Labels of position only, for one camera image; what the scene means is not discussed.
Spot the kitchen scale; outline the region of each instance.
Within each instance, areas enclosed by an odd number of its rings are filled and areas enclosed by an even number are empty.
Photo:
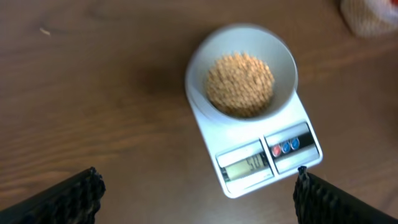
[[[255,118],[230,117],[207,99],[209,69],[223,55],[246,52],[268,64],[274,96]],[[297,67],[270,31],[247,24],[211,34],[193,55],[185,77],[187,97],[226,196],[236,198],[321,162],[322,150],[296,93]]]

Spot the digital display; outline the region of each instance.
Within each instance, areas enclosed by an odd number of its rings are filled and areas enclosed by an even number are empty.
[[[228,178],[234,180],[255,173],[263,167],[265,164],[260,153],[225,167],[225,171]]]

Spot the wooden table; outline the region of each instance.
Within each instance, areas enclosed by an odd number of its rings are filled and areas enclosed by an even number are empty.
[[[398,217],[398,34],[351,35],[334,0],[0,1],[0,209],[95,166],[97,223],[296,223],[296,177],[221,191],[185,97],[213,30],[290,47],[325,157],[310,172]]]

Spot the digital kitchen scale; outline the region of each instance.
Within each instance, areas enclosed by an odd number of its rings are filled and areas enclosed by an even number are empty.
[[[233,118],[206,98],[204,83],[216,59],[246,52],[268,64],[274,96],[264,114]],[[193,55],[185,78],[187,97],[226,196],[236,198],[311,167],[322,150],[296,93],[297,68],[284,43],[258,26],[233,25],[211,34]]]

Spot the grain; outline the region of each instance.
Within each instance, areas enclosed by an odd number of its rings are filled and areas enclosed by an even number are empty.
[[[215,62],[205,83],[210,102],[224,114],[250,118],[270,104],[274,77],[269,67],[246,53],[226,55]]]
[[[45,34],[45,35],[51,37],[51,33],[50,33],[49,31],[45,30],[43,27],[41,27],[39,30],[40,30],[43,34]]]

